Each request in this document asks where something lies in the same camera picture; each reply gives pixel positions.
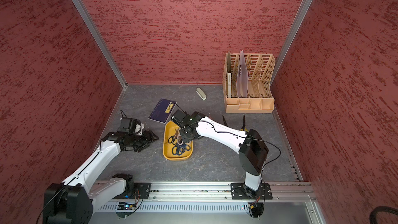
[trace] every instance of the metal bar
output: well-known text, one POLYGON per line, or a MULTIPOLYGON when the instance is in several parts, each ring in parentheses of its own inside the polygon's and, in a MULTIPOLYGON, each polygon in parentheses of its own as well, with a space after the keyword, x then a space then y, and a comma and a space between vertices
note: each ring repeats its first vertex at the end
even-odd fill
POLYGON ((326 224, 317 202, 306 202, 305 204, 312 224, 326 224))
POLYGON ((95 150, 97 150, 98 146, 100 145, 101 139, 110 131, 112 122, 115 119, 117 112, 119 111, 120 104, 123 100, 123 97, 124 97, 126 91, 127 91, 127 88, 122 88, 122 92, 120 92, 119 98, 117 99, 117 102, 116 102, 115 106, 113 107, 111 115, 109 116, 108 121, 106 122, 106 125, 105 125, 104 129, 102 130, 101 136, 99 137, 97 145, 95 146, 93 152, 95 152, 95 150))
POLYGON ((281 52, 279 53, 279 56, 276 60, 276 64, 274 67, 274 71, 272 73, 272 77, 271 77, 271 83, 274 81, 276 73, 278 73, 279 68, 281 67, 281 64, 284 60, 284 58, 286 57, 287 51, 289 50, 293 39, 295 38, 297 31, 300 28, 300 25, 308 11, 308 9, 310 8, 312 0, 302 0, 300 7, 298 8, 297 14, 295 19, 293 20, 292 26, 290 27, 290 30, 286 36, 285 42, 282 45, 281 48, 281 52))
MULTIPOLYGON (((96 181, 92 190, 107 181, 96 181)), ((232 182, 150 182, 148 201, 155 202, 242 202, 231 198, 232 182)), ((267 182, 272 200, 266 202, 316 202, 311 182, 267 182)))
POLYGON ((298 180, 302 181, 303 178, 301 176, 301 172, 300 172, 299 166, 297 165, 295 155, 293 154, 293 151, 292 151, 292 148, 290 146, 289 140, 287 139, 286 132, 285 132, 285 129, 283 128, 283 125, 282 125, 281 119, 279 117, 278 111, 276 109, 276 106, 274 106, 274 110, 272 112, 272 115, 274 116, 276 125, 277 125, 277 127, 279 129, 279 133, 281 134, 282 142, 284 143, 286 151, 287 151, 287 153, 289 155, 289 161, 290 161, 291 165, 294 167, 294 170, 296 171, 298 180))
POLYGON ((105 41, 103 40, 100 31, 97 29, 97 26, 94 24, 93 19, 91 18, 90 14, 88 13, 86 7, 82 0, 72 0, 74 3, 77 11, 80 13, 80 16, 83 18, 83 21, 86 23, 87 28, 91 32, 94 37, 94 40, 97 42, 98 47, 101 49, 102 54, 106 58, 109 63, 109 66, 112 68, 112 71, 115 73, 117 79, 119 80, 120 84, 123 88, 127 87, 127 82, 123 77, 123 74, 120 72, 119 68, 115 60, 112 57, 111 52, 109 51, 108 47, 106 46, 105 41))

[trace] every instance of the mounting plate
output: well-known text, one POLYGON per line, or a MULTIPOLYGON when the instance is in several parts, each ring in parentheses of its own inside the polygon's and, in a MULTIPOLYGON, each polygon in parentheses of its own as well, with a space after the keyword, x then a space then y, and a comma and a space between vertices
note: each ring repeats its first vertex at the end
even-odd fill
MULTIPOLYGON (((150 193, 150 187, 151 187, 152 183, 134 183, 134 188, 131 191, 131 194, 133 194, 134 192, 139 192, 140 195, 140 200, 144 199, 147 200, 149 197, 149 193, 150 193)), ((113 199, 131 199, 126 197, 126 192, 121 193, 120 195, 115 196, 113 199)))
MULTIPOLYGON (((243 189, 244 183, 231 183, 231 195, 234 200, 251 200, 243 189)), ((259 192, 256 194, 256 198, 260 196, 260 200, 272 200, 272 192, 269 183, 261 183, 259 192)))

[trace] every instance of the desk organizer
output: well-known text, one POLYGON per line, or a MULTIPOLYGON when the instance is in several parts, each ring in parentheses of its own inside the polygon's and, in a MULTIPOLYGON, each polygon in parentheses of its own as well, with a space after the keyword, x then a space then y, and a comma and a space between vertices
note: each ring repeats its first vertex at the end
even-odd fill
POLYGON ((224 92, 225 112, 271 113, 274 108, 269 85, 275 66, 273 54, 244 54, 248 68, 248 98, 241 98, 236 93, 236 78, 239 68, 239 55, 231 54, 232 90, 231 98, 227 94, 227 54, 225 54, 222 90, 224 92))

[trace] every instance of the blue-handled scissors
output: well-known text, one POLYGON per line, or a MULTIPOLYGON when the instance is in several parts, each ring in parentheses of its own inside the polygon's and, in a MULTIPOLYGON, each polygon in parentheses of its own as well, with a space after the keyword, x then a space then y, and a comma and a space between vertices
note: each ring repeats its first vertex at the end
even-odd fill
POLYGON ((177 155, 177 156, 181 156, 185 151, 190 151, 191 150, 191 146, 189 146, 188 144, 178 144, 176 143, 175 146, 173 146, 172 148, 172 154, 173 155, 177 155))

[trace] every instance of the yellow label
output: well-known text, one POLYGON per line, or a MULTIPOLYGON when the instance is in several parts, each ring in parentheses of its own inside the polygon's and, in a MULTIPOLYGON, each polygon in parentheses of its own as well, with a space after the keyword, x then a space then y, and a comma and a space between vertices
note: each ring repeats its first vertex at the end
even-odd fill
POLYGON ((170 102, 169 106, 166 108, 166 111, 164 111, 164 112, 165 113, 170 113, 170 111, 172 110, 173 106, 174 106, 174 103, 170 102))

